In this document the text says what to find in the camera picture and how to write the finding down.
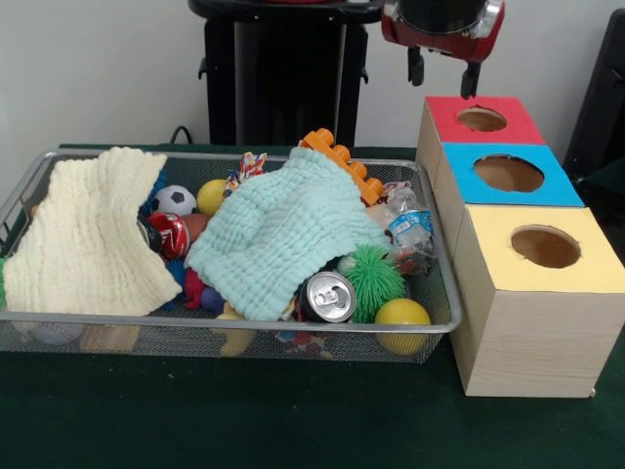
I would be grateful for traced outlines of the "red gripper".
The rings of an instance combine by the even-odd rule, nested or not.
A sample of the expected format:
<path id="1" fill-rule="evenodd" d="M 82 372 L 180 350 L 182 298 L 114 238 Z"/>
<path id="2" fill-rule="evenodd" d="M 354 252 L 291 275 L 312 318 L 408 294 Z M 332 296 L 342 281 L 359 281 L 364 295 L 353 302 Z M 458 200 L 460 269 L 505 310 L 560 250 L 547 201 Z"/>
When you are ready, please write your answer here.
<path id="1" fill-rule="evenodd" d="M 387 41 L 409 48 L 407 79 L 413 86 L 424 82 L 421 48 L 468 62 L 460 96 L 469 100 L 478 93 L 481 63 L 494 49 L 504 18 L 503 1 L 404 0 L 385 1 L 381 21 Z"/>

